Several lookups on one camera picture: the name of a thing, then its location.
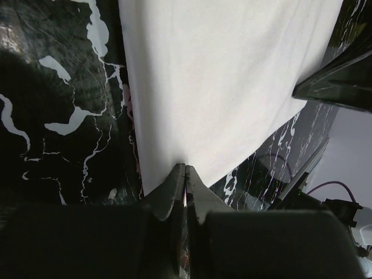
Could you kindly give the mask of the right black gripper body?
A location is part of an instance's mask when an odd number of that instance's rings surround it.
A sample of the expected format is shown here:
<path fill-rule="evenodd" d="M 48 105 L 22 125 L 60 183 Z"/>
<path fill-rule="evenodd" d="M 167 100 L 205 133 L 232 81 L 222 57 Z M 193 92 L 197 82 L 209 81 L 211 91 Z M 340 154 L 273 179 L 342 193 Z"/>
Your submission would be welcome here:
<path fill-rule="evenodd" d="M 371 50 L 343 53 L 296 85 L 292 96 L 371 113 Z"/>

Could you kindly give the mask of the white t shirt red print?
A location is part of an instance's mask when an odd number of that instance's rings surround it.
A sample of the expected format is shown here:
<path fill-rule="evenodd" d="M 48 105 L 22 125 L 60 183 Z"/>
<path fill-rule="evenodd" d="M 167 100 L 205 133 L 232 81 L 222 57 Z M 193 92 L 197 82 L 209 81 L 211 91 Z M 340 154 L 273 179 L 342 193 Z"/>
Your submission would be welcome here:
<path fill-rule="evenodd" d="M 304 101 L 341 1 L 120 1 L 144 194 L 174 165 L 206 186 L 227 175 Z"/>

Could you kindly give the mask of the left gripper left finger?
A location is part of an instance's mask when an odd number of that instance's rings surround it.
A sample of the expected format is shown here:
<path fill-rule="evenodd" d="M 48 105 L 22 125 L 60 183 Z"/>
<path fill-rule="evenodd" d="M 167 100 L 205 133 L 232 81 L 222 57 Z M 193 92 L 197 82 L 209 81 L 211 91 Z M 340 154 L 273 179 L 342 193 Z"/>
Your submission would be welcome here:
<path fill-rule="evenodd" d="M 142 206 L 151 214 L 142 254 L 142 278 L 179 278 L 186 167 L 177 164 Z"/>

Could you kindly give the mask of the black patterned table mat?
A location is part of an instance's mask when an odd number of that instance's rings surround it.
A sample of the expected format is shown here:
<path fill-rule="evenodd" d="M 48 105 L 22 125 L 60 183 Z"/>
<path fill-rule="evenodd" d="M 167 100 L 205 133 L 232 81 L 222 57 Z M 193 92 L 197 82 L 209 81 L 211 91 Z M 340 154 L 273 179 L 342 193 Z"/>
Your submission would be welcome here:
<path fill-rule="evenodd" d="M 317 70 L 369 28 L 370 1 L 341 2 Z M 1 198 L 118 205 L 148 195 L 119 3 L 1 2 Z M 326 140 L 338 111 L 304 103 L 207 187 L 234 209 L 267 209 Z"/>

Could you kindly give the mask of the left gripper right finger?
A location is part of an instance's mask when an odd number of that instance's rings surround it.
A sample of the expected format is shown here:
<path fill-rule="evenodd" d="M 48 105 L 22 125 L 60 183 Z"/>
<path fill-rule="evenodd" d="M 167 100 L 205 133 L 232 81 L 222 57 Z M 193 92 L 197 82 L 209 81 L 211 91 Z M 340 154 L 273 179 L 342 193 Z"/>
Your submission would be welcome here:
<path fill-rule="evenodd" d="M 213 278 L 210 232 L 205 220 L 210 212 L 233 212 L 202 182 L 193 166 L 185 169 L 187 225 L 189 235 L 189 266 L 191 278 Z"/>

